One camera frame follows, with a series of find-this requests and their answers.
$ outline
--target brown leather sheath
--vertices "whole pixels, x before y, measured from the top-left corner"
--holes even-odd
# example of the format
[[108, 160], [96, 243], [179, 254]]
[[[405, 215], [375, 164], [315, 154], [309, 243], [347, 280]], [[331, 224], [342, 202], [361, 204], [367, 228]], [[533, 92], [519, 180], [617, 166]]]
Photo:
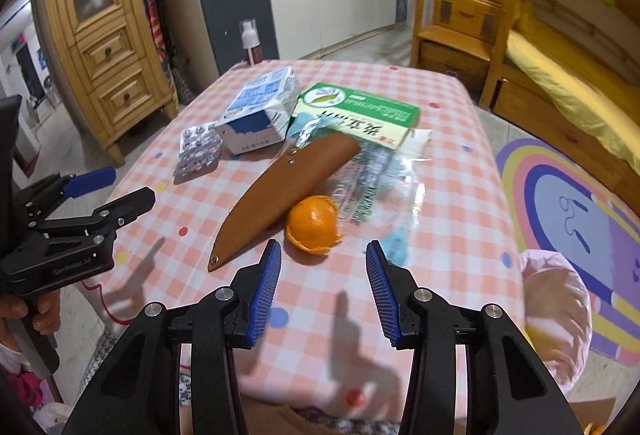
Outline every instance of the brown leather sheath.
[[282, 155], [246, 190], [223, 222], [209, 256], [209, 272], [222, 267], [359, 150], [353, 137], [337, 132]]

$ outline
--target tile floor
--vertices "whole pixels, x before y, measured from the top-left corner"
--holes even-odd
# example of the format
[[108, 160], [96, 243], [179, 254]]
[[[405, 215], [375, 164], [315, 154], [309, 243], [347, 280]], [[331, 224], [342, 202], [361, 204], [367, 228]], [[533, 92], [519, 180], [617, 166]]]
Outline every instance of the tile floor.
[[[411, 29], [401, 27], [332, 52], [323, 59], [407, 66], [410, 39]], [[491, 113], [480, 108], [477, 111], [494, 154], [508, 142], [529, 136], [525, 131]], [[126, 136], [121, 141], [126, 163], [117, 169], [118, 180], [122, 179], [167, 123], [164, 115], [157, 113], [151, 116], [145, 129], [135, 136]], [[63, 107], [59, 107], [43, 123], [38, 135], [43, 138], [44, 145], [32, 180], [55, 171], [82, 173], [108, 164], [106, 154], [92, 138], [78, 133]], [[55, 216], [89, 214], [106, 202], [110, 192], [110, 188], [105, 188], [80, 198], [77, 202], [69, 200]], [[63, 398], [73, 404], [78, 398], [82, 373], [104, 325], [76, 288], [68, 288], [63, 293], [62, 325], [57, 335], [61, 366], [56, 373], [56, 382]], [[640, 365], [626, 367], [591, 352], [587, 368], [570, 392], [569, 398], [572, 401], [588, 401], [616, 397], [614, 412], [617, 412], [639, 379]]]

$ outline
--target table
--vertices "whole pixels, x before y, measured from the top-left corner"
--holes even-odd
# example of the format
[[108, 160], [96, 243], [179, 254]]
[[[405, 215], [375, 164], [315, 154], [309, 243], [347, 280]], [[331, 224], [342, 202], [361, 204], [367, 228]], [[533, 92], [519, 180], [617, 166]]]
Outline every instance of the table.
[[[433, 129], [426, 150], [431, 160], [421, 170], [426, 193], [405, 267], [418, 285], [450, 303], [472, 309], [498, 303], [523, 326], [522, 277], [507, 200], [462, 84], [412, 68], [321, 61], [235, 66], [141, 155], [112, 198], [149, 186], [156, 191], [156, 205], [118, 232], [115, 268], [84, 282], [103, 320], [121, 333], [146, 303], [159, 301], [169, 308], [194, 303], [228, 285], [238, 268], [258, 261], [268, 235], [221, 269], [207, 272], [223, 219], [278, 148], [226, 155], [215, 171], [178, 185], [172, 172], [182, 129], [215, 120], [245, 82], [285, 65], [293, 67], [303, 88], [324, 81], [420, 106], [418, 128]], [[412, 352], [397, 352], [383, 336], [364, 254], [343, 241], [322, 263], [303, 265], [292, 260], [300, 253], [284, 243], [282, 229], [270, 235], [284, 246], [282, 271], [264, 338], [252, 351], [236, 351], [242, 391], [269, 402], [312, 405], [330, 415], [399, 420]], [[458, 349], [456, 415], [462, 417], [466, 364]], [[187, 352], [183, 368], [189, 361]]]

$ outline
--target metal screw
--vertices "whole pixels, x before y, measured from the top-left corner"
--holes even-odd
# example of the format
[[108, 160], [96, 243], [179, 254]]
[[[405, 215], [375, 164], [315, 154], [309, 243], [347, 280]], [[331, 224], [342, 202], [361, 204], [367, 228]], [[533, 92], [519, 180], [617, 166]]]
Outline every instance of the metal screw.
[[431, 301], [433, 294], [429, 289], [418, 289], [414, 292], [414, 298], [418, 301]]
[[486, 312], [487, 316], [494, 319], [498, 319], [500, 316], [502, 316], [502, 309], [494, 304], [487, 305], [486, 309], [484, 309], [484, 312]]
[[221, 287], [216, 290], [216, 299], [220, 301], [229, 301], [234, 296], [234, 290], [231, 287]]
[[149, 303], [145, 307], [145, 315], [149, 317], [158, 316], [162, 312], [162, 305], [159, 303]]

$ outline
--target colorful floor mat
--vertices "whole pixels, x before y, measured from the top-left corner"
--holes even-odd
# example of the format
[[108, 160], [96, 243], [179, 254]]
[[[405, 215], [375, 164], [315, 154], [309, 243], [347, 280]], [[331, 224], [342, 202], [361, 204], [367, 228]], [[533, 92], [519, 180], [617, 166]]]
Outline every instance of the colorful floor mat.
[[640, 362], [640, 220], [582, 168], [537, 139], [496, 158], [518, 247], [562, 253], [591, 295], [591, 348]]

